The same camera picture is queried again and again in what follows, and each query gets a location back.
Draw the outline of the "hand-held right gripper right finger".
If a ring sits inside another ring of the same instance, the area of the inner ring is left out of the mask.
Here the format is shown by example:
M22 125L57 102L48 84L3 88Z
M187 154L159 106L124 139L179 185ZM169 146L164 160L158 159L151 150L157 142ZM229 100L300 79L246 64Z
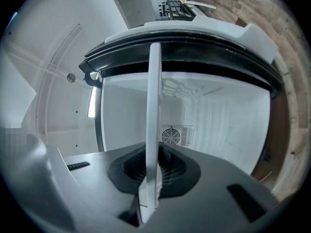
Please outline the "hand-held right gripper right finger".
M160 144L156 227L246 227L277 206L270 191L232 163Z

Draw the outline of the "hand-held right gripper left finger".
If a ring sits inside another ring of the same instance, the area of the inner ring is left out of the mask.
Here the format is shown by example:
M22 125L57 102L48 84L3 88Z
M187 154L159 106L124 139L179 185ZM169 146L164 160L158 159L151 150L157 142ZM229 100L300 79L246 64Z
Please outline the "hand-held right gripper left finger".
M138 190L146 177L145 144L64 158L79 188L113 215L139 212Z

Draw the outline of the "white wire fridge shelf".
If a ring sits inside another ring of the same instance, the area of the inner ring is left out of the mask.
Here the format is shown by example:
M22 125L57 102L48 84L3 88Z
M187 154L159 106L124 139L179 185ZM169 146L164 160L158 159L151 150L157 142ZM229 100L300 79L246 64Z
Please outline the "white wire fridge shelf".
M146 195L147 208L142 211L146 223L156 208L156 179L159 147L162 58L161 44L150 46L146 110Z

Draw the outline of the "white open-front cabinet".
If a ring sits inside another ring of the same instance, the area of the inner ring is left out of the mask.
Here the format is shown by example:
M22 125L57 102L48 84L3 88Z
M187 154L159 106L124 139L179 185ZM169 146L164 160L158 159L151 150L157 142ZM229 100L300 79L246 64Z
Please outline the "white open-front cabinet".
M271 160L267 140L280 91L262 78L182 71L161 74L161 142L222 158L244 173ZM105 151L146 141L148 73L102 79L101 136Z

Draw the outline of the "ceiling light panel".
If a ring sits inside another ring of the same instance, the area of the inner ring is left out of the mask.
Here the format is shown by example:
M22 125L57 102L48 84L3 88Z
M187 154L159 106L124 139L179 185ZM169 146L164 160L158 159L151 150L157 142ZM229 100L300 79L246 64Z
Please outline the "ceiling light panel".
M88 107L88 113L87 116L89 118L95 117L95 102L96 102L96 88L92 88L90 101L89 101L89 107Z

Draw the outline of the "white ceiling conduit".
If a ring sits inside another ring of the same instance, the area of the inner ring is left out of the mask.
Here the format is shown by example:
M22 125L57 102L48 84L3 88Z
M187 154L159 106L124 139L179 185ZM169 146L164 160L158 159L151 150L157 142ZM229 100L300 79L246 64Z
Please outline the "white ceiling conduit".
M60 71L57 68L55 70L52 70L52 69L49 69L49 68L44 68L44 67L40 66L39 64L32 63L32 62L26 60L25 58L23 58L21 56L18 56L16 54L13 54L13 53L11 53L9 51L7 51L7 53L8 53L9 56L12 56L12 57L14 57L14 58L16 58L18 60L21 60L21 61L23 61L23 62L25 62L27 64L30 64L30 65L36 67L37 69L39 69L41 71L44 71L45 73L49 73L49 74L51 74L53 76L56 76L56 77L61 78L61 79L65 80L65 81L68 81L69 83L74 83L74 84L77 84L80 87L83 87L83 88L87 89L87 90L91 90L91 86L87 85L86 83L81 82L79 79L75 79L74 81L69 80L67 78L67 76L68 76L67 73L65 73L63 71ZM48 67L50 67L50 66L58 67L58 66L55 66L53 64L48 64Z

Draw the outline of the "white pegboard with black items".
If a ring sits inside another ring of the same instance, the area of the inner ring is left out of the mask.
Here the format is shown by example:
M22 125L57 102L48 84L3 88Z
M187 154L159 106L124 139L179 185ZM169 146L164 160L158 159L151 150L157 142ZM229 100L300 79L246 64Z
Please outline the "white pegboard with black items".
M152 0L156 21L170 20L168 0Z

